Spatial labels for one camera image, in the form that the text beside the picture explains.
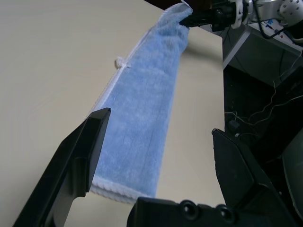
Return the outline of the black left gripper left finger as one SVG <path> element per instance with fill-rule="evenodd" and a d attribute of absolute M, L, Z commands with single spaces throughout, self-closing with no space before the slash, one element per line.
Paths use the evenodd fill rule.
<path fill-rule="evenodd" d="M 73 201 L 90 190 L 110 114 L 92 112 L 60 143 L 14 226 L 64 226 Z"/>

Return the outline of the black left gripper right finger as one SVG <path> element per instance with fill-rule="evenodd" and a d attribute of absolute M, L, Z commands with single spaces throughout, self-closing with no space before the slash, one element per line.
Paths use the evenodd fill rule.
<path fill-rule="evenodd" d="M 301 227 L 247 145 L 213 129 L 216 177 L 231 214 L 243 227 Z"/>

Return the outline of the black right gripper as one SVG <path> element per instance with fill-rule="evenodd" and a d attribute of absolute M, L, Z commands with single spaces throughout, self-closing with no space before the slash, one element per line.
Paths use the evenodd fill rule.
<path fill-rule="evenodd" d="M 236 20 L 236 3 L 234 0 L 213 0 L 212 8 L 205 11 L 194 11 L 180 21 L 180 25 L 197 27 L 211 24 L 213 32 L 223 31 Z"/>

